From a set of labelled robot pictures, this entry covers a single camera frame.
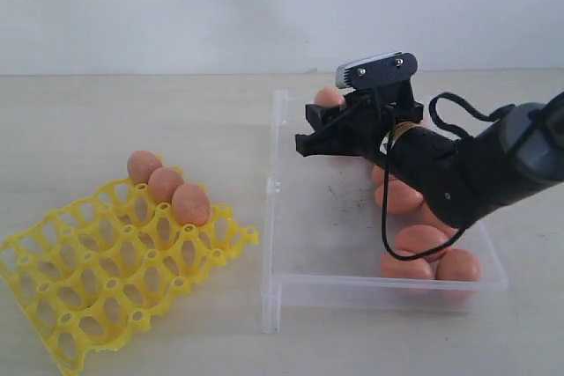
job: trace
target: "beige table surface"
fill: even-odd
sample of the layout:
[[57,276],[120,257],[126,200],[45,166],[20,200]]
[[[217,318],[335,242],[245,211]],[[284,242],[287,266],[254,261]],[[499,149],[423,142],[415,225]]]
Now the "beige table surface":
[[[0,77],[1,235],[121,178],[129,154],[158,151],[262,231],[275,89],[311,92],[330,75]],[[419,98],[450,90],[483,111],[547,101],[564,70],[421,72]],[[480,124],[447,108],[470,130]],[[564,372],[564,188],[487,219],[510,287],[481,314],[285,309],[262,335],[261,249],[253,246],[84,375],[552,375]],[[55,376],[0,284],[0,375]]]

